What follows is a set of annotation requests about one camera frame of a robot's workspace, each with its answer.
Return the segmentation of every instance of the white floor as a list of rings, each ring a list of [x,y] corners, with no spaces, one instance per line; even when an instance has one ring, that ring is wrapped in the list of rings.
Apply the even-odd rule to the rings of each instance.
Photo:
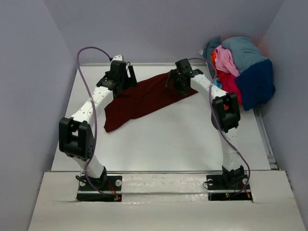
[[[138,81],[168,72],[173,66],[134,66]],[[205,67],[199,68],[208,76]],[[94,89],[108,66],[82,67]],[[79,73],[76,75],[66,117],[87,100]],[[208,99],[196,94],[106,133],[103,116],[98,118],[96,155],[108,171],[206,171],[221,170],[222,150],[210,120]],[[241,111],[239,149],[252,170],[270,169],[254,112]],[[78,171],[77,163],[58,149],[52,171]]]
[[[252,171],[253,203],[209,202],[205,174],[123,174],[123,202],[78,202],[75,175],[45,173],[29,231],[305,230],[283,171]]]

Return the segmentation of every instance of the wall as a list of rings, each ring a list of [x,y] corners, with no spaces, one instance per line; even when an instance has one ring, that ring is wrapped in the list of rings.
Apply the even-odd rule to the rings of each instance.
[[[308,2],[285,0],[260,47],[274,64],[276,93],[262,108],[269,141],[281,169],[287,170],[308,228]]]
[[[71,53],[98,46],[132,62],[193,57],[213,36],[260,42],[283,0],[44,0]],[[82,63],[106,62],[86,51]]]
[[[25,231],[76,71],[42,0],[0,6],[0,229]]]

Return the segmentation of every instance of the pile of clothes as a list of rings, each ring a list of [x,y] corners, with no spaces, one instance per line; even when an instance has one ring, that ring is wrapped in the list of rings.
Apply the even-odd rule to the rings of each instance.
[[[207,43],[203,57],[217,69],[214,84],[234,92],[245,111],[273,97],[276,89],[272,62],[262,56],[250,38],[233,37],[221,43],[220,37],[215,37]],[[209,69],[214,78],[215,70]]]

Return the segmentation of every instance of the maroon fabric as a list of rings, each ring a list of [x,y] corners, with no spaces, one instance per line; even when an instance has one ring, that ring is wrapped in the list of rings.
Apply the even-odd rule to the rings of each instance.
[[[121,92],[106,108],[106,132],[114,131],[128,122],[157,111],[197,92],[190,89],[182,95],[173,88],[166,89],[168,73],[141,81],[138,86]]]

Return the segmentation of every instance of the pink cloth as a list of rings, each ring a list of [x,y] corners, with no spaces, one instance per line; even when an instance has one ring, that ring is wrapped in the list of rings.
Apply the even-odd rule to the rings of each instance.
[[[228,93],[234,92],[237,96],[239,104],[243,104],[241,92],[235,82],[235,76],[219,70],[217,71],[217,75],[219,75],[221,89]]]
[[[217,70],[231,73],[235,77],[240,75],[240,72],[236,69],[230,50],[223,49],[220,45],[215,48],[215,54]]]

